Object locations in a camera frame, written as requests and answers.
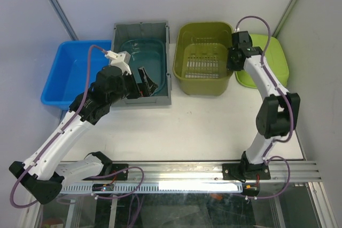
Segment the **lime green plastic basin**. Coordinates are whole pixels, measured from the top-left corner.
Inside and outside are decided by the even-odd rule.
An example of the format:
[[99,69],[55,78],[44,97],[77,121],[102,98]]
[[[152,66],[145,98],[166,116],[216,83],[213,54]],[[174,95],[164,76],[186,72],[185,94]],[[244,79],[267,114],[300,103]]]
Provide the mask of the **lime green plastic basin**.
[[[250,36],[253,42],[253,46],[259,46],[260,48],[264,49],[268,39],[267,35],[251,34]],[[274,37],[270,38],[270,43],[266,51],[266,60],[270,69],[275,74],[280,83],[284,87],[287,87],[289,68],[280,42]],[[240,85],[252,89],[257,88],[252,78],[246,71],[242,70],[235,72],[235,77]]]

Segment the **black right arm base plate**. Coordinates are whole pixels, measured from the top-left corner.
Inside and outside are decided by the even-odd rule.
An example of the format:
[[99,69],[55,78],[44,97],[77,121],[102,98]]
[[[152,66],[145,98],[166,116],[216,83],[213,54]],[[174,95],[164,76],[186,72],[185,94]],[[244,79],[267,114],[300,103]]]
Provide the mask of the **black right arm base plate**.
[[246,182],[247,180],[270,180],[270,172],[265,164],[244,164],[224,163],[222,165],[222,174],[224,180],[237,180]]

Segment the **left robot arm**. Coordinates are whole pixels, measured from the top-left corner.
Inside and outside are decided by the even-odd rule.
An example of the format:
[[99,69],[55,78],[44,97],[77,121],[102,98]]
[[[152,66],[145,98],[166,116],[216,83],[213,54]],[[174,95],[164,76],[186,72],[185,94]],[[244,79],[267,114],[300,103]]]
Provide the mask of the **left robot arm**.
[[45,205],[54,200],[61,189],[78,180],[106,179],[119,173],[112,160],[102,152],[89,153],[83,160],[60,166],[60,161],[76,141],[103,116],[113,103],[122,99],[151,96],[158,85],[144,67],[138,69],[141,82],[133,74],[117,66],[105,66],[87,90],[78,95],[69,107],[59,127],[31,157],[14,161],[9,171],[35,199]]

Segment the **olive green slotted basket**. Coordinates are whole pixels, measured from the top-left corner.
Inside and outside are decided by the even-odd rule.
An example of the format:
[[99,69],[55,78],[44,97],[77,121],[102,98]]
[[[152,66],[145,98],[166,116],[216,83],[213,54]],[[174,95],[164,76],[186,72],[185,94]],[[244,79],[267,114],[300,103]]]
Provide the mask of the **olive green slotted basket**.
[[192,22],[184,25],[176,43],[173,73],[188,95],[219,96],[228,86],[227,70],[232,27],[225,22]]

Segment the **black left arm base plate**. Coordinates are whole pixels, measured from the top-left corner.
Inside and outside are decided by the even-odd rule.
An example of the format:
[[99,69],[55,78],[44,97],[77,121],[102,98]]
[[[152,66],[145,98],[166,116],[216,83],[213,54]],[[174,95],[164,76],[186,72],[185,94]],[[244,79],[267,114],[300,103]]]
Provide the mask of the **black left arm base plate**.
[[[113,163],[110,166],[107,166],[106,169],[100,172],[98,176],[105,176],[105,175],[111,175],[117,171],[120,171],[124,168],[128,168],[129,165],[127,163]],[[129,171],[124,171],[119,174],[116,174],[115,176],[109,176],[106,178],[85,178],[83,180],[100,180],[100,181],[105,181],[105,180],[115,180],[115,181],[126,181],[128,179],[128,173]]]

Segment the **teal transparent tub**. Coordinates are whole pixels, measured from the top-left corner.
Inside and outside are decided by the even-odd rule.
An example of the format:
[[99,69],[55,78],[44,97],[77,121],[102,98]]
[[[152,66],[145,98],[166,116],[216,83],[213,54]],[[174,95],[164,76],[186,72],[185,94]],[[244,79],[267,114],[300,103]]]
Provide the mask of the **teal transparent tub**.
[[124,42],[119,51],[127,51],[131,55],[129,66],[137,83],[142,82],[138,68],[145,68],[149,78],[158,86],[152,94],[156,96],[166,81],[165,44],[153,38],[140,38]]

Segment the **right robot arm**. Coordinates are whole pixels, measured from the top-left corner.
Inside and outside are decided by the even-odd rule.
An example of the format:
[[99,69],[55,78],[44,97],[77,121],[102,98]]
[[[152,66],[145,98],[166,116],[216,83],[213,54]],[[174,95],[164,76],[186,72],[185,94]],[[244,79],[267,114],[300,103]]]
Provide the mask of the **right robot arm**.
[[290,140],[297,125],[300,97],[290,93],[271,71],[263,50],[252,45],[247,31],[232,34],[232,46],[228,52],[227,68],[246,71],[256,85],[262,105],[256,116],[257,135],[252,145],[242,153],[238,164],[226,166],[226,179],[240,182],[257,178],[269,179],[265,174],[267,157],[276,143]]

